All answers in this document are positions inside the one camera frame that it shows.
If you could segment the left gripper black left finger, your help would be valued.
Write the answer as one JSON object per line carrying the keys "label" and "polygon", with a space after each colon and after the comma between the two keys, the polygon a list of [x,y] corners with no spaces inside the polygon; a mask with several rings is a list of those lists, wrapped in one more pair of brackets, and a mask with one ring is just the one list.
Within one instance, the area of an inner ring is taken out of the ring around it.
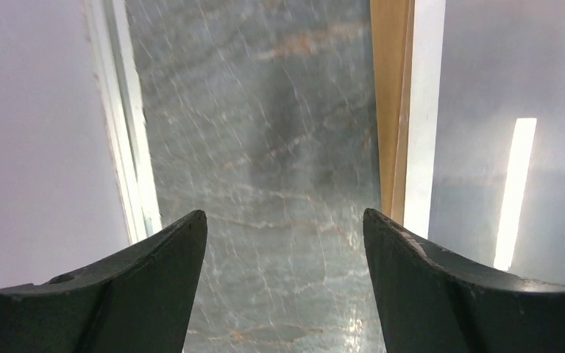
{"label": "left gripper black left finger", "polygon": [[46,283],[0,288],[0,352],[181,352],[206,245],[194,210]]}

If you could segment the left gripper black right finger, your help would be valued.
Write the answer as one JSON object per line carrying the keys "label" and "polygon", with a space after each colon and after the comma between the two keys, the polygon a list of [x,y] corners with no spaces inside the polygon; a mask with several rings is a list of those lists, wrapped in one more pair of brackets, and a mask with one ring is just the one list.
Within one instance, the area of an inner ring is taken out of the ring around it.
{"label": "left gripper black right finger", "polygon": [[363,214],[388,352],[565,352],[565,285],[482,265]]}

